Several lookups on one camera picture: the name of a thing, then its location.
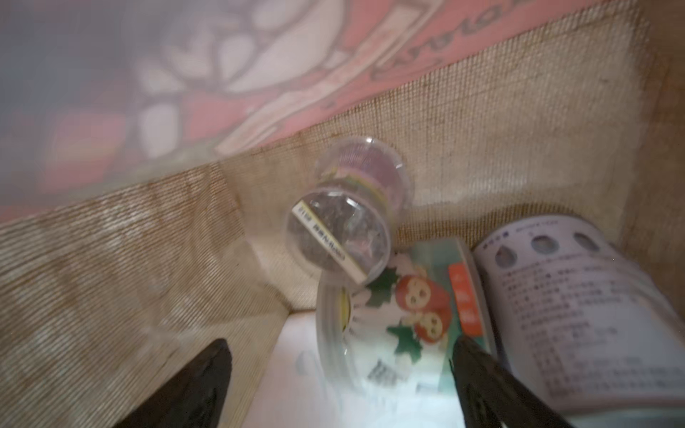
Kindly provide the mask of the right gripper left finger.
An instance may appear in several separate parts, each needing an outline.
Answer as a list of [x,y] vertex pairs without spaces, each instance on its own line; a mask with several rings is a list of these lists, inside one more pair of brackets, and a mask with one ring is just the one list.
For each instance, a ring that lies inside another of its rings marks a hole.
[[216,428],[228,394],[232,368],[233,358],[227,341],[217,339],[116,426]]

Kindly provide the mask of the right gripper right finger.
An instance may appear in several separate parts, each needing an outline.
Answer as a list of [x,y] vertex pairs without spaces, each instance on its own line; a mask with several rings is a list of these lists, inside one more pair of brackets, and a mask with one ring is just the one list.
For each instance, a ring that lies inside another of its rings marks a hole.
[[453,346],[451,372],[467,427],[572,427],[468,336]]

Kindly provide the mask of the red burlap canvas bag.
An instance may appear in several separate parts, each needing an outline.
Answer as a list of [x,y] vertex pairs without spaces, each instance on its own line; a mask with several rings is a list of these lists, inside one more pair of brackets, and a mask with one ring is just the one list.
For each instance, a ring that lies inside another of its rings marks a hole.
[[683,313],[681,1],[5,1],[2,426],[114,427],[209,345],[191,417],[240,426],[345,137],[405,162],[397,247],[576,215]]

